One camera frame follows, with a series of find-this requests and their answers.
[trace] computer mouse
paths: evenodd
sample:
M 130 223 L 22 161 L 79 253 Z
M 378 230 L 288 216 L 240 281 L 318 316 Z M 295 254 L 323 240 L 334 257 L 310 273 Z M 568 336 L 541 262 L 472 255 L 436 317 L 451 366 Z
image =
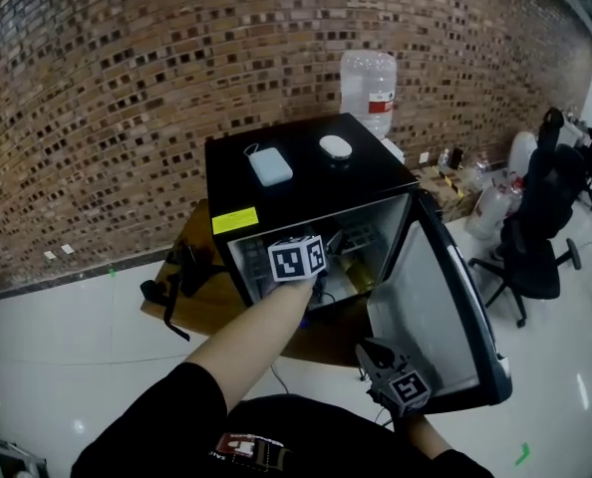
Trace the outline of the computer mouse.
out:
M 318 144 L 332 159 L 347 159 L 352 155 L 352 147 L 335 134 L 323 136 Z

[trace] white floor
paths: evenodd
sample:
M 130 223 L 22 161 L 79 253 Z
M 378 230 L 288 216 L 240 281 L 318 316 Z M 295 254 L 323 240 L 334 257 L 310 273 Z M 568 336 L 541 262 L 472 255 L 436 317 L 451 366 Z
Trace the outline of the white floor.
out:
M 465 257 L 492 244 L 466 234 L 461 220 L 448 227 Z M 455 448 L 496 477 L 592 476 L 592 213 L 579 204 L 555 239 L 558 253 L 566 237 L 580 248 L 584 267 L 561 269 L 558 300 L 525 300 L 529 319 L 522 330 L 512 299 L 502 296 L 489 310 L 510 360 L 512 398 L 432 416 Z M 67 476 L 89 442 L 204 340 L 192 335 L 187 344 L 139 311 L 139 284 L 158 268 L 0 301 L 0 436 L 47 458 L 51 476 Z M 487 298 L 496 280 L 475 278 Z M 354 369 L 288 358 L 277 368 L 292 392 L 371 419 L 380 410 Z M 250 396 L 278 392 L 268 373 Z M 530 455 L 516 466 L 523 443 Z

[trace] fridge door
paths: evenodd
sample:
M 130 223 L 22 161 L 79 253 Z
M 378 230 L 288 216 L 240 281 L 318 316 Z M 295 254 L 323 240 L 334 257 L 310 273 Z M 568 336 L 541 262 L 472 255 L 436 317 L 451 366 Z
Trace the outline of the fridge door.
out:
M 508 361 L 439 211 L 416 192 L 398 258 L 368 302 L 374 336 L 397 342 L 424 373 L 433 390 L 424 412 L 501 403 L 512 393 Z

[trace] mini fridge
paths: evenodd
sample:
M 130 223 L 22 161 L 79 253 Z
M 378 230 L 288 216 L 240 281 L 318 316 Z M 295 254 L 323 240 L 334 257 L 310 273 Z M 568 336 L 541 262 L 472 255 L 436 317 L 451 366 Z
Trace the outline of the mini fridge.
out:
M 319 145 L 336 135 L 347 159 Z M 275 147 L 289 180 L 265 187 L 247 153 Z M 273 282 L 267 248 L 321 235 L 327 276 L 310 309 L 368 297 L 375 337 L 399 342 L 432 386 L 425 411 L 493 405 L 510 397 L 480 295 L 432 196 L 349 114 L 263 127 L 205 145 L 214 242 L 251 306 Z

